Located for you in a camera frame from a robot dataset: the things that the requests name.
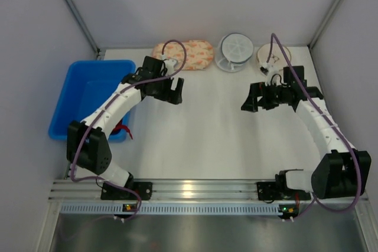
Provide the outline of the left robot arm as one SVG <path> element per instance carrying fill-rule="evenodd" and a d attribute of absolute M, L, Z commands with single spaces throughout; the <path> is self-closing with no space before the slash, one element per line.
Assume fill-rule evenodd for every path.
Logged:
<path fill-rule="evenodd" d="M 172 89 L 180 65 L 176 59 L 146 56 L 135 73 L 127 74 L 110 97 L 81 122 L 72 121 L 67 129 L 67 160 L 105 182 L 131 189 L 133 176 L 112 159 L 108 138 L 121 119 L 146 97 L 171 104 L 182 102 L 184 80 Z"/>

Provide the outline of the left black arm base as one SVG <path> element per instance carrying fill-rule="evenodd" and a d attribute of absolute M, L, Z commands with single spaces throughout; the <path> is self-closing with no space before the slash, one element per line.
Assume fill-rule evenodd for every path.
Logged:
<path fill-rule="evenodd" d="M 141 197 L 141 200 L 148 201 L 152 196 L 152 186 L 152 182 L 135 181 L 131 190 L 137 193 Z M 137 197 L 130 192 L 117 189 L 114 186 L 110 186 L 108 184 L 103 184 L 100 199 L 108 201 L 125 201 L 137 200 Z"/>

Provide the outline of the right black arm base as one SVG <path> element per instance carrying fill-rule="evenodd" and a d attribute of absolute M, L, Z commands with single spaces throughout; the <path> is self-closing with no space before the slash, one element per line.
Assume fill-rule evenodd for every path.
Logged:
<path fill-rule="evenodd" d="M 272 201 L 308 201 L 311 199 L 309 193 L 302 190 L 288 189 L 277 182 L 262 181 L 256 184 L 258 200 Z"/>

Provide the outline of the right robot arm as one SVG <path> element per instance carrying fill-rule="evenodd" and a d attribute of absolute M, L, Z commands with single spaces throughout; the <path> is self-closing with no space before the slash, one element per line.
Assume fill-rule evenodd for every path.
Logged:
<path fill-rule="evenodd" d="M 284 67 L 283 83 L 252 83 L 241 109 L 257 112 L 282 104 L 293 108 L 307 127 L 320 154 L 314 170 L 280 171 L 275 179 L 286 191 L 312 192 L 319 199 L 353 197 L 363 194 L 372 159 L 365 150 L 357 150 L 340 138 L 340 129 L 329 114 L 318 87 L 309 87 L 304 67 Z"/>

